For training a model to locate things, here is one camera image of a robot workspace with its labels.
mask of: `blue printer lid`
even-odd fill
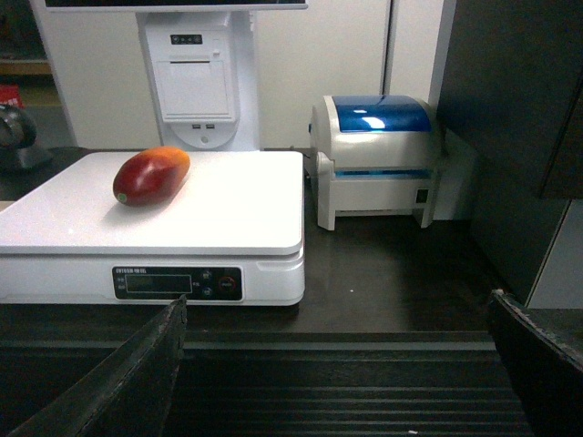
[[[332,96],[341,132],[431,132],[425,110],[408,96]]]

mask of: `mango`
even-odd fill
[[[113,180],[116,199],[130,207],[156,205],[173,198],[189,172],[190,157],[172,146],[149,148],[126,161]]]

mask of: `scale button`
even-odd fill
[[[234,291],[237,288],[237,281],[231,276],[224,276],[219,279],[219,290],[221,291]]]
[[[205,287],[201,290],[202,296],[205,298],[210,298],[214,294],[211,287]]]
[[[210,280],[212,279],[212,272],[209,269],[204,269],[202,273],[200,273],[200,277],[203,280]]]

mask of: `label printer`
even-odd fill
[[[407,96],[324,96],[310,124],[318,225],[336,217],[413,215],[433,220],[443,137],[435,113]]]

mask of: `digital weighing scale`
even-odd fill
[[[116,201],[135,152],[94,153],[0,212],[0,303],[292,305],[304,291],[302,154],[191,152],[170,201]]]

